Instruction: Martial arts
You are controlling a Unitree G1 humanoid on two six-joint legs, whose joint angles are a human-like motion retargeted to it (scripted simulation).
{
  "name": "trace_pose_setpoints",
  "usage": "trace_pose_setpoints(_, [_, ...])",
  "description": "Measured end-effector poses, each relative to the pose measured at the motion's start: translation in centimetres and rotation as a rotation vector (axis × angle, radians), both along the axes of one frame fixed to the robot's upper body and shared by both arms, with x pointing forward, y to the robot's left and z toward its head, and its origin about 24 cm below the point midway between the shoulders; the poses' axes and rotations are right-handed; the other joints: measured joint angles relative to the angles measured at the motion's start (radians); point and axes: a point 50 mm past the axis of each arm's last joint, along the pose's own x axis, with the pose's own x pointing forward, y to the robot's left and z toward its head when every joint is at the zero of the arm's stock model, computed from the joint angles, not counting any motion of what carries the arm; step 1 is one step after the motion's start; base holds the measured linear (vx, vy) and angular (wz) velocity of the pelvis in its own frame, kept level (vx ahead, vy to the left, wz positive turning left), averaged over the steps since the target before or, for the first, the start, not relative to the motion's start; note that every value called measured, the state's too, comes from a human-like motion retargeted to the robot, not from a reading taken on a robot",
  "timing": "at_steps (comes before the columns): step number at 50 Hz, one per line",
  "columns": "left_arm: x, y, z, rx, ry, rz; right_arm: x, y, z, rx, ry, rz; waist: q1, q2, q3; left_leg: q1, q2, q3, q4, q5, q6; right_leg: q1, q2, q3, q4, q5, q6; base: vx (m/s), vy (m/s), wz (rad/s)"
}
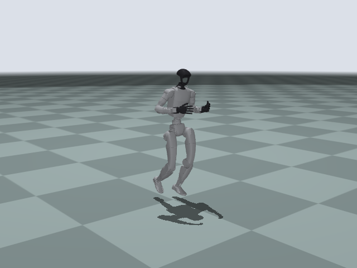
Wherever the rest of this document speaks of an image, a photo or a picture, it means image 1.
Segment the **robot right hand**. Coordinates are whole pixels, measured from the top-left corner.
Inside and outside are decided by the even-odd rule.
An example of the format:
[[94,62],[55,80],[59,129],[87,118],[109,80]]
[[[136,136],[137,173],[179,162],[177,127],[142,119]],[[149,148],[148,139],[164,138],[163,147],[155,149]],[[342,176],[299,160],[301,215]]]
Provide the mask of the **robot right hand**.
[[[193,106],[185,106],[187,105],[188,103],[185,103],[183,104],[182,106],[180,107],[173,107],[173,108],[176,108],[176,113],[182,113],[182,114],[192,114],[192,113],[187,113],[187,112],[193,112],[193,111],[187,111],[187,109],[193,109],[193,108],[187,108],[187,107],[193,107]],[[175,114],[175,113],[174,113]]]

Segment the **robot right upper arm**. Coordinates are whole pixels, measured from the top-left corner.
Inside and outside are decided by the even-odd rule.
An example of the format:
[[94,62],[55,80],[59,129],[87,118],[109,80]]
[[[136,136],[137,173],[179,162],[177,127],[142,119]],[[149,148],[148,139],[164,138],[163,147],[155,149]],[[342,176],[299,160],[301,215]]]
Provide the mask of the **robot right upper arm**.
[[[161,106],[162,107],[168,101],[169,98],[173,97],[174,92],[175,92],[174,89],[165,89],[161,99],[157,103],[157,106]],[[160,112],[157,112],[157,113],[161,114]]]

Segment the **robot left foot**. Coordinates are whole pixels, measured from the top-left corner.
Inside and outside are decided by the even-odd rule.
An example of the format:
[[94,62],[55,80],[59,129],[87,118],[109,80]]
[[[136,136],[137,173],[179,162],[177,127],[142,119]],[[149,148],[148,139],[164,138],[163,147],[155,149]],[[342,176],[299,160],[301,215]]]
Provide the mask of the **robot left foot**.
[[180,195],[186,195],[186,192],[182,189],[181,186],[176,187],[176,184],[174,184],[174,185],[172,186],[172,189],[173,189],[174,191],[176,191],[177,193],[179,193]]

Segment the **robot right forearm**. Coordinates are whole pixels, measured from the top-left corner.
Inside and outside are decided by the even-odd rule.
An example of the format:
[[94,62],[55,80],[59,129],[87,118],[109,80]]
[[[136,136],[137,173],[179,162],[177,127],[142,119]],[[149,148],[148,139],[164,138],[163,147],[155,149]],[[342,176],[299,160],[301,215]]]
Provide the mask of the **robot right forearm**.
[[176,108],[156,106],[155,111],[160,112],[162,114],[173,114],[176,113]]

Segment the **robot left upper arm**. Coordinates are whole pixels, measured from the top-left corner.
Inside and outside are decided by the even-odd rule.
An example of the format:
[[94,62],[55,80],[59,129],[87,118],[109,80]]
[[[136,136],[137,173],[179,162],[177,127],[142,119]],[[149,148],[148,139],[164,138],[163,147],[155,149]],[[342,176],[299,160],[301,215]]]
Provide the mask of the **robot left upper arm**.
[[[195,107],[195,95],[196,95],[196,93],[192,89],[190,89],[190,90],[191,90],[191,96],[190,96],[189,105],[193,106],[193,107],[189,107],[189,108],[194,108]],[[193,109],[189,109],[189,111],[193,111]]]

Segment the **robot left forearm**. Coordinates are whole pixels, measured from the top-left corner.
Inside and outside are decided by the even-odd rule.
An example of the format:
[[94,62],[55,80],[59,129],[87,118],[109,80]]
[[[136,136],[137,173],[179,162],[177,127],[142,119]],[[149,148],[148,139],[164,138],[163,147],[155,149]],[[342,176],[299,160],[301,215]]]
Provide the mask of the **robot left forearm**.
[[202,108],[202,107],[197,107],[197,106],[195,106],[194,109],[193,109],[193,112],[194,112],[194,113],[201,113],[201,108]]

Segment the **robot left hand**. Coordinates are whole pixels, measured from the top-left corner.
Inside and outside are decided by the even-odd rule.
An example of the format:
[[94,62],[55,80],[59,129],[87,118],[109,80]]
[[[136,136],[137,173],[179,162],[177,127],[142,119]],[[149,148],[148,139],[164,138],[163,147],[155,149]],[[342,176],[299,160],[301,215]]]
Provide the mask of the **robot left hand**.
[[207,101],[207,104],[205,106],[202,106],[201,113],[209,112],[209,109],[210,109],[210,103]]

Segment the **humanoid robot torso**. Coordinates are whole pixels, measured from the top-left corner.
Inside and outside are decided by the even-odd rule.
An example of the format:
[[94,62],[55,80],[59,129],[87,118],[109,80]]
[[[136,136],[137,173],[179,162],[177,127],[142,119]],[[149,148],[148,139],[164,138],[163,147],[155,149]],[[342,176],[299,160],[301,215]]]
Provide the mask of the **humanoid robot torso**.
[[[167,107],[168,108],[173,108],[173,107],[180,107],[185,103],[189,103],[190,101],[190,96],[191,96],[191,90],[187,87],[184,86],[186,89],[180,89],[181,86],[178,87],[172,87],[171,89],[174,89],[174,95],[173,97],[168,99],[167,102]],[[185,105],[188,106],[189,104]],[[184,123],[181,123],[182,117],[184,117],[185,114],[182,113],[173,113],[173,114],[168,114],[174,119],[172,120],[172,124],[170,125],[170,129],[173,129],[174,133],[176,136],[181,136],[185,134],[185,125]]]

